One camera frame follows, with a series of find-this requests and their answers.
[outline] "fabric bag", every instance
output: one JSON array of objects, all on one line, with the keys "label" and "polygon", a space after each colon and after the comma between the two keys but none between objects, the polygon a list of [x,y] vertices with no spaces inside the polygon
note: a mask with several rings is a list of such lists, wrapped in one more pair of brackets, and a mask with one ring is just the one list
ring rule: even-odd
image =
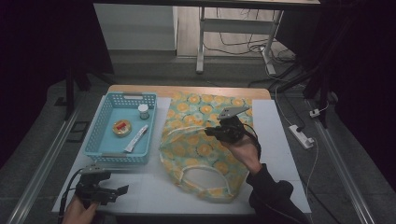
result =
[{"label": "fabric bag", "polygon": [[[238,194],[248,170],[205,127],[219,126],[217,117],[224,107],[247,106],[238,115],[242,123],[253,127],[250,99],[210,94],[179,92],[174,95],[163,127],[160,157],[173,183],[187,192],[215,203],[229,203]],[[191,169],[216,173],[224,186],[205,188],[186,177]]]}]

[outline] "round container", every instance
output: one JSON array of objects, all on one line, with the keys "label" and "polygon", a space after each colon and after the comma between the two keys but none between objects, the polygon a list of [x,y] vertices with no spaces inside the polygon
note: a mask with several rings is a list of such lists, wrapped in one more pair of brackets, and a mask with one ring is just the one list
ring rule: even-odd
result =
[{"label": "round container", "polygon": [[131,132],[131,130],[131,122],[129,122],[129,120],[127,119],[120,119],[113,125],[113,133],[116,134],[118,137],[125,137]]},{"label": "round container", "polygon": [[139,110],[141,119],[148,119],[149,118],[149,106],[148,105],[139,105],[137,110]]}]

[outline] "blue tray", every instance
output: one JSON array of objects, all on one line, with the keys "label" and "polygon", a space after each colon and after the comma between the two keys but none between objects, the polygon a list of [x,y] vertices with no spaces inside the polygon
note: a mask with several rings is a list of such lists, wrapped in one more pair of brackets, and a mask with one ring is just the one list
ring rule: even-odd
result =
[{"label": "blue tray", "polygon": [[[141,119],[137,108],[148,105],[148,119]],[[83,144],[83,152],[95,162],[106,164],[136,165],[149,161],[151,136],[157,108],[155,92],[109,92],[96,110],[92,125]],[[125,137],[116,136],[113,125],[120,119],[128,119],[132,130]],[[124,149],[139,130],[148,125],[147,132],[140,138],[131,153]]]}]

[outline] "hand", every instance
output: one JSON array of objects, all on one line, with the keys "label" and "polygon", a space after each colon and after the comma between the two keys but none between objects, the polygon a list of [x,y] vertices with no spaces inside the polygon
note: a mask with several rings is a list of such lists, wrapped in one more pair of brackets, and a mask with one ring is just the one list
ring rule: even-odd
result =
[{"label": "hand", "polygon": [[90,224],[98,206],[99,203],[91,203],[90,207],[85,209],[79,197],[74,195],[72,201],[66,208],[66,212],[64,213],[64,221],[62,223]]},{"label": "hand", "polygon": [[234,144],[221,142],[221,145],[227,147],[233,153],[233,156],[242,162],[253,175],[257,174],[262,168],[257,148],[247,135]]}]

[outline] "wall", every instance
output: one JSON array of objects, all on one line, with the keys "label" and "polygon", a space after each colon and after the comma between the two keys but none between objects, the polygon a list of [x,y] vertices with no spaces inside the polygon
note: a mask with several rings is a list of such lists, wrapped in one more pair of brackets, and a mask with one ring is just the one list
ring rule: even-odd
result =
[{"label": "wall", "polygon": [[108,49],[175,50],[177,8],[94,4]]}]

